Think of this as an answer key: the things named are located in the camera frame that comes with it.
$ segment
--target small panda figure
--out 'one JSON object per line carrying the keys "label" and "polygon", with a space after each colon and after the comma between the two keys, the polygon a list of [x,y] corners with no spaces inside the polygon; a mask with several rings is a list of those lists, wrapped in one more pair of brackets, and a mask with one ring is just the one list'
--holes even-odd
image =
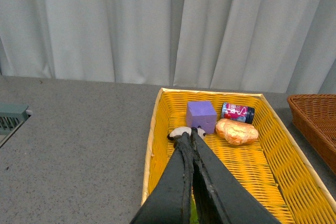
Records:
{"label": "small panda figure", "polygon": [[201,128],[201,126],[198,126],[198,128],[195,128],[195,127],[193,127],[193,128],[178,127],[176,129],[174,129],[170,134],[168,134],[167,138],[169,140],[175,140],[175,138],[180,137],[183,134],[183,132],[186,132],[189,135],[191,135],[192,129],[198,133],[198,135],[201,137],[201,139],[204,140],[204,137],[205,137],[206,133],[205,133],[204,129]]}

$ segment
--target bread roll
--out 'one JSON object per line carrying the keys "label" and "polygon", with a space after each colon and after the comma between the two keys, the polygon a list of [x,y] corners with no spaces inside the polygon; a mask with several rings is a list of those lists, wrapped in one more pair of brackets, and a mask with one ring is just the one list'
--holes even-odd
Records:
{"label": "bread roll", "polygon": [[230,144],[252,144],[258,139],[258,131],[253,125],[230,119],[220,119],[216,123],[217,134]]}

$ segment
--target can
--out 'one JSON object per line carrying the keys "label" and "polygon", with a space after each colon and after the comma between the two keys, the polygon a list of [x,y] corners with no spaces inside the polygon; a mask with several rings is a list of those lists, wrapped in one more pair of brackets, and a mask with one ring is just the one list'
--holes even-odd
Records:
{"label": "can", "polygon": [[255,109],[252,107],[224,102],[220,118],[252,124],[254,113]]}

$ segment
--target table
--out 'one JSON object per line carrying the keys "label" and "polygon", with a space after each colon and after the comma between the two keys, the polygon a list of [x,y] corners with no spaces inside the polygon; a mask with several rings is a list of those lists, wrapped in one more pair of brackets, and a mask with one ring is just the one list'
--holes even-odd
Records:
{"label": "table", "polygon": [[[0,149],[0,223],[129,223],[160,88],[0,76],[0,101],[33,113]],[[293,126],[287,95],[264,95],[336,198],[336,176]]]}

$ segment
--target purple foam block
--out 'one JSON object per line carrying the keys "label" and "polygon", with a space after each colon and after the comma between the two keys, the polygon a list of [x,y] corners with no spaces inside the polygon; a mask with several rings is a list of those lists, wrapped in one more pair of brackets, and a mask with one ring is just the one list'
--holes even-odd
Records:
{"label": "purple foam block", "polygon": [[188,102],[187,105],[187,126],[198,127],[207,134],[215,132],[217,113],[210,101]]}

